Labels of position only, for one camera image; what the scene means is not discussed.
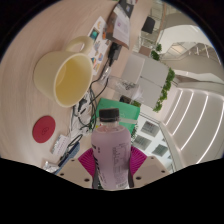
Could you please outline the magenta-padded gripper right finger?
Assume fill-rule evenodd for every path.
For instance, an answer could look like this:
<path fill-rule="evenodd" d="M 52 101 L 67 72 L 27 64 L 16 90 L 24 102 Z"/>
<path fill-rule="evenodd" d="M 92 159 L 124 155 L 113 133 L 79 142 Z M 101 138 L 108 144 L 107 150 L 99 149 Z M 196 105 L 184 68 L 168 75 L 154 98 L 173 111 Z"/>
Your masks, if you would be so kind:
<path fill-rule="evenodd" d="M 146 156 L 134 146 L 129 161 L 129 187 L 141 188 L 169 175 L 168 170 L 155 156 Z"/>

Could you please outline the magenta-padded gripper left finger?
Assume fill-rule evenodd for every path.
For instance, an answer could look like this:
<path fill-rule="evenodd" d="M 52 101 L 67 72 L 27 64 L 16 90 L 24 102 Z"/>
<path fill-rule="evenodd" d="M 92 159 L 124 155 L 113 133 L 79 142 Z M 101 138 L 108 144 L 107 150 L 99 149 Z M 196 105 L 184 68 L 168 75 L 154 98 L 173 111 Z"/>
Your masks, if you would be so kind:
<path fill-rule="evenodd" d="M 93 150 L 88 149 L 77 159 L 69 159 L 58 176 L 84 188 L 92 188 L 96 173 Z"/>

